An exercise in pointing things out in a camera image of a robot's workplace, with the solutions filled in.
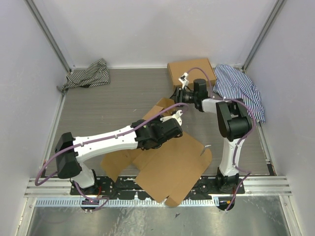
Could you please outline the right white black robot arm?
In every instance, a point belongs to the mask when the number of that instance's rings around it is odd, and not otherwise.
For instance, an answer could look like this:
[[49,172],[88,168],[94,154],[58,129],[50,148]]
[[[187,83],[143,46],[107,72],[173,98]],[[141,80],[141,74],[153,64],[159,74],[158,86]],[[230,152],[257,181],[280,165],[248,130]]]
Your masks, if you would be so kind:
[[215,186],[220,193],[227,194],[238,185],[241,148],[246,136],[253,128],[247,107],[241,99],[211,98],[204,79],[195,79],[193,90],[188,88],[187,74],[181,76],[179,81],[182,85],[176,88],[172,97],[175,103],[194,104],[195,108],[201,112],[217,115],[219,131],[223,137],[223,153],[216,174]]

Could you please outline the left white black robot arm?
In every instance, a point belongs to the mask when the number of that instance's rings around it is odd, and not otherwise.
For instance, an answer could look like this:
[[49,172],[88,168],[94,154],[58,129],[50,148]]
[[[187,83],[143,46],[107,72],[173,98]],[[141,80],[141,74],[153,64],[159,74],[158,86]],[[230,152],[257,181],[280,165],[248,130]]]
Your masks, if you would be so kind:
[[180,118],[157,117],[149,122],[143,119],[122,129],[86,137],[73,137],[70,132],[62,134],[55,153],[57,176],[76,182],[81,191],[93,195],[99,189],[95,171],[85,161],[119,150],[157,149],[172,138],[181,137]]

